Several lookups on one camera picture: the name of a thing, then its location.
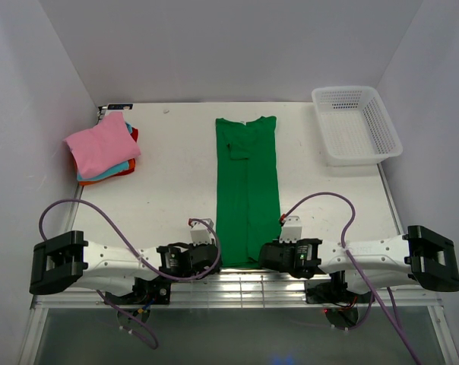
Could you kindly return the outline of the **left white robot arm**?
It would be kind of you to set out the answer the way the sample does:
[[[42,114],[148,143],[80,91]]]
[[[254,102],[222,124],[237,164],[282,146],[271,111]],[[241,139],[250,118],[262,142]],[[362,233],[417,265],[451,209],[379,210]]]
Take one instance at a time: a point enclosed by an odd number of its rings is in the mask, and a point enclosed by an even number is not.
[[[131,251],[88,241],[83,232],[73,230],[34,246],[29,292],[45,296],[80,287],[136,304],[146,298],[148,284],[157,279],[192,280],[218,271],[218,252],[209,242]]]

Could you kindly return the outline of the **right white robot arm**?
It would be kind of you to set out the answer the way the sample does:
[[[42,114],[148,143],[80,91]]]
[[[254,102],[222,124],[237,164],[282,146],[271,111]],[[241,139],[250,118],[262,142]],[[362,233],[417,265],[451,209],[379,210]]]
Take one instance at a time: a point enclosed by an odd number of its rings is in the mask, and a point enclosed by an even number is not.
[[[339,302],[372,288],[413,283],[435,292],[459,291],[453,241],[420,225],[409,226],[404,235],[375,241],[274,240],[261,247],[258,263],[295,278],[342,273],[329,284],[331,296]]]

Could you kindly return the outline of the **green t shirt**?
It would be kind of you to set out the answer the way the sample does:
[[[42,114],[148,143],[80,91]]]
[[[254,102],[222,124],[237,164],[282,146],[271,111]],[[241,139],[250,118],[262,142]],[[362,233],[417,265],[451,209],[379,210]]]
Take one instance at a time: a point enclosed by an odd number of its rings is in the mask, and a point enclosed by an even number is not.
[[[217,235],[225,268],[256,268],[280,236],[275,116],[217,119]]]

